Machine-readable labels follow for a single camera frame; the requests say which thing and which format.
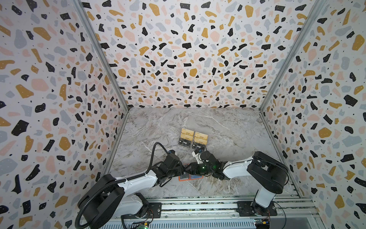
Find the orange card holder wallet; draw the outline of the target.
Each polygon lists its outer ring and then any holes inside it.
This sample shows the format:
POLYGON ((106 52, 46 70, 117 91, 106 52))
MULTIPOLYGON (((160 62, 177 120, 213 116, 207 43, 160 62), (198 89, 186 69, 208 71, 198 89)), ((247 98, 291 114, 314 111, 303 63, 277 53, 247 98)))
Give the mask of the orange card holder wallet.
POLYGON ((182 175, 180 175, 178 177, 178 180, 180 182, 182 182, 182 181, 191 181, 191 180, 197 180, 197 179, 202 179, 202 178, 204 178, 204 176, 191 175, 189 173, 183 173, 182 175))

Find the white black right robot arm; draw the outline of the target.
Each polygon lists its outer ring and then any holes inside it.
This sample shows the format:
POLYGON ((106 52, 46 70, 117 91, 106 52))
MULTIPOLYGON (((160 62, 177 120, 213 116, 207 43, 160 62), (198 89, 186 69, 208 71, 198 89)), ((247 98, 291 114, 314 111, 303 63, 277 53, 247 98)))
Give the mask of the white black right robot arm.
POLYGON ((212 176, 219 180, 236 177, 253 177, 261 187, 251 204, 257 212, 267 211, 277 194, 283 193, 289 181, 287 167, 269 155, 256 151, 252 157, 235 162, 219 161, 209 151, 195 151, 196 162, 185 166, 185 171, 195 176, 212 176))

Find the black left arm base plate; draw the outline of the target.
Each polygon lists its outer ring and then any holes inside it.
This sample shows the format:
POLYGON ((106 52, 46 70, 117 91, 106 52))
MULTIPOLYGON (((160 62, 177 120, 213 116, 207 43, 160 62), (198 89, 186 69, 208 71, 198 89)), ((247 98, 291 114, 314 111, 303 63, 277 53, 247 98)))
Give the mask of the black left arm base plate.
POLYGON ((124 219, 159 219, 162 213, 162 203, 155 202, 143 205, 142 209, 136 214, 124 215, 124 219))

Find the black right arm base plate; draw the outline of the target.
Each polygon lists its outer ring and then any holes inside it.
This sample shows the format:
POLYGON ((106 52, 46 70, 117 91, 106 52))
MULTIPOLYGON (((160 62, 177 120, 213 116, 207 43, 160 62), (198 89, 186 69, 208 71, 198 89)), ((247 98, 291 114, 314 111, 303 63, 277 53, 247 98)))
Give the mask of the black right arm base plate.
POLYGON ((253 201, 238 201, 236 211, 239 213, 240 217, 249 216, 277 216, 277 211, 274 202, 271 201, 267 208, 262 207, 253 201))

